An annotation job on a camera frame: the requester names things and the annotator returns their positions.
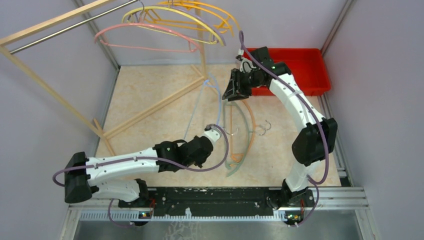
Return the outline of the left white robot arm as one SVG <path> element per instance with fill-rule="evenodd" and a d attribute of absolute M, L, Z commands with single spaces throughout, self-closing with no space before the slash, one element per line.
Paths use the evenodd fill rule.
<path fill-rule="evenodd" d="M 150 193 L 145 180 L 123 180 L 125 176 L 146 173 L 205 172 L 203 168 L 216 143 L 226 139 L 223 130 L 207 125 L 201 136 L 192 140 L 163 141 L 153 147 L 133 153 L 87 157 L 81 151 L 74 153 L 63 170 L 53 175 L 53 182 L 64 188 L 64 202 L 82 203 L 91 198 L 116 199 L 144 207 Z"/>

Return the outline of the pink wire hanger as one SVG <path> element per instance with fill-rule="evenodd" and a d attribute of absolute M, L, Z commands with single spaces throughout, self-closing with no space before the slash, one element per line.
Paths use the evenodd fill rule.
<path fill-rule="evenodd" d="M 146 29 L 154 32 L 161 32 L 164 34 L 177 36 L 180 39 L 183 39 L 188 44 L 187 50 L 181 50 L 181 49 L 166 49 L 166 48 L 153 48 L 153 47 L 144 47 L 144 46 L 130 46 L 130 45 L 122 45 L 122 44 L 111 44 L 107 40 L 101 39 L 104 37 L 104 34 L 106 32 L 109 32 L 111 30 L 120 29 L 120 28 L 129 28 L 129 27 L 137 27 L 141 29 Z M 115 24 L 110 27 L 104 28 L 100 30 L 98 33 L 95 34 L 94 43 L 101 43 L 104 46 L 108 47 L 115 47 L 115 48 L 124 48 L 124 49 L 137 49 L 137 50 L 148 50 L 148 51 L 154 51 L 154 52 L 170 52 L 170 53 L 195 53 L 199 52 L 201 54 L 204 53 L 204 50 L 201 49 L 200 45 L 196 43 L 193 39 L 189 38 L 188 36 L 179 33 L 175 30 L 171 30 L 170 28 L 159 26 L 157 24 L 152 23 L 143 23 L 143 22 L 127 22 L 127 23 L 120 23 Z"/>

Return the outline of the orange plastic hanger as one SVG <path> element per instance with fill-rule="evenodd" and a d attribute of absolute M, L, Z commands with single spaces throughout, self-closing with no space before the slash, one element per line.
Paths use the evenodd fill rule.
<path fill-rule="evenodd" d="M 240 24 L 231 13 L 224 10 L 223 8 L 209 3 L 200 2 L 196 0 L 167 0 L 160 1 L 157 4 L 167 7 L 180 7 L 187 11 L 194 10 L 198 11 L 198 14 L 200 15 L 206 14 L 208 16 L 212 16 L 218 21 L 217 23 L 214 23 L 213 26 L 221 34 L 230 33 L 230 35 L 234 37 L 236 33 L 242 30 Z"/>
<path fill-rule="evenodd" d="M 187 11 L 181 7 L 164 6 L 164 5 L 158 5 L 158 6 L 164 7 L 167 9 L 174 8 L 179 11 Z M 213 24 L 216 24 L 218 22 L 218 20 L 214 18 L 213 16 L 206 15 L 205 13 L 199 14 L 197 10 L 196 11 L 190 10 L 187 12 L 191 14 L 195 14 L 198 17 L 202 17 L 204 22 L 211 23 L 212 26 Z M 157 9 L 157 8 L 149 9 L 149 10 L 146 9 L 143 13 L 140 14 L 139 19 L 147 23 L 162 24 L 169 27 L 176 27 L 176 28 L 189 29 L 189 30 L 199 30 L 204 32 L 206 31 L 206 28 L 201 25 L 198 25 L 195 20 L 192 20 L 176 12 L 172 12 L 172 11 L 164 10 L 164 9 Z"/>

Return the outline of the blue wire hanger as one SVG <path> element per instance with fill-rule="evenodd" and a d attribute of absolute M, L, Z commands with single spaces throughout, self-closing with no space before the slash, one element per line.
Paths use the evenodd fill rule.
<path fill-rule="evenodd" d="M 218 81 L 217 81 L 217 79 L 216 79 L 216 77 L 213 75 L 213 74 L 211 74 L 210 72 L 208 73 L 208 77 L 206 78 L 206 80 L 204 80 L 203 81 L 203 83 L 201 84 L 201 89 L 200 89 L 200 91 L 199 91 L 199 93 L 198 93 L 198 95 L 197 95 L 197 98 L 196 98 L 196 101 L 195 101 L 195 105 L 194 105 L 194 107 L 193 107 L 193 110 L 192 110 L 192 112 L 191 112 L 191 116 L 190 116 L 190 119 L 189 119 L 189 121 L 188 121 L 188 124 L 187 124 L 187 126 L 186 126 L 186 129 L 185 129 L 185 132 L 184 132 L 184 135 L 183 135 L 183 139 L 185 140 L 186 139 L 186 137 L 187 137 L 187 135 L 188 135 L 188 132 L 189 132 L 189 129 L 190 129 L 190 126 L 191 126 L 191 123 L 192 123 L 192 121 L 193 121 L 193 118 L 194 118 L 194 116 L 195 116 L 195 113 L 196 113 L 196 110 L 197 110 L 197 108 L 198 108 L 198 105 L 199 105 L 199 102 L 200 102 L 200 99 L 201 99 L 201 96 L 202 96 L 202 94 L 203 94 L 203 91 L 204 91 L 204 89 L 205 88 L 211 88 L 211 89 L 214 89 L 214 90 L 216 90 L 217 91 L 217 99 L 218 99 L 218 114 L 217 114 L 217 118 L 216 118 L 216 122 L 215 122 L 215 124 L 216 125 L 219 125 L 220 124 L 220 119 L 221 119 L 221 115 L 222 115 L 222 108 L 223 108 L 223 104 L 222 104 L 222 97 L 221 97 L 221 89 L 220 89 L 220 86 L 219 86 L 219 83 L 218 83 Z"/>

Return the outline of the green wire hanger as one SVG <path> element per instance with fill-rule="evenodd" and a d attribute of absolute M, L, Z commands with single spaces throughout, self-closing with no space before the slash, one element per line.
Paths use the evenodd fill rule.
<path fill-rule="evenodd" d="M 234 152 L 235 153 L 242 153 L 245 150 L 245 148 L 247 147 L 247 140 L 246 140 L 247 131 L 246 131 L 246 127 L 245 127 L 245 122 L 244 122 L 244 119 L 243 119 L 242 115 L 234 107 L 233 108 L 233 124 L 235 124 L 236 126 L 233 126 L 233 130 L 230 131 L 229 107 L 228 106 L 225 106 L 225 103 L 226 102 L 228 102 L 228 101 L 225 101 L 222 104 L 222 106 L 223 106 L 223 110 L 222 110 L 222 113 L 223 113 L 223 116 L 222 116 L 223 127 L 224 127 L 224 130 L 226 131 L 226 134 L 227 133 L 234 133 L 234 132 L 236 132 L 236 130 L 238 130 L 238 132 L 234 136 Z M 239 105 L 239 106 L 241 107 L 241 109 L 243 110 L 245 116 L 247 117 L 248 123 L 251 124 L 251 119 L 248 116 L 248 111 L 245 108 L 245 106 L 243 105 L 243 103 L 242 103 L 242 105 Z M 225 164 L 224 165 L 225 165 L 225 168 L 227 169 L 227 173 L 226 173 L 226 177 L 227 178 L 232 177 L 237 171 L 239 171 L 239 169 L 241 168 L 241 166 L 244 164 L 244 162 L 243 162 L 242 165 L 239 166 L 239 167 L 228 169 L 227 166 L 226 166 L 226 161 L 225 161 Z"/>

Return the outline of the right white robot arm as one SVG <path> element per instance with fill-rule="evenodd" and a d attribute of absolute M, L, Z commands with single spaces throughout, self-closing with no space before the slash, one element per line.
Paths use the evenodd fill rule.
<path fill-rule="evenodd" d="M 329 162 L 334 150 L 338 124 L 324 117 L 306 98 L 291 69 L 284 62 L 274 62 L 264 46 L 253 51 L 241 47 L 232 69 L 223 100 L 238 101 L 252 96 L 253 89 L 266 87 L 290 113 L 298 130 L 291 149 L 295 163 L 282 182 L 281 199 L 295 206 L 309 185 L 309 177 L 321 161 Z"/>

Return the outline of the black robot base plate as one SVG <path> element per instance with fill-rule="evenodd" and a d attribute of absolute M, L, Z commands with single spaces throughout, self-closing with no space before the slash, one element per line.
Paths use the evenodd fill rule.
<path fill-rule="evenodd" d="M 313 207 L 310 189 L 285 195 L 280 187 L 157 187 L 120 208 L 147 208 L 155 217 L 268 217 L 279 208 Z"/>

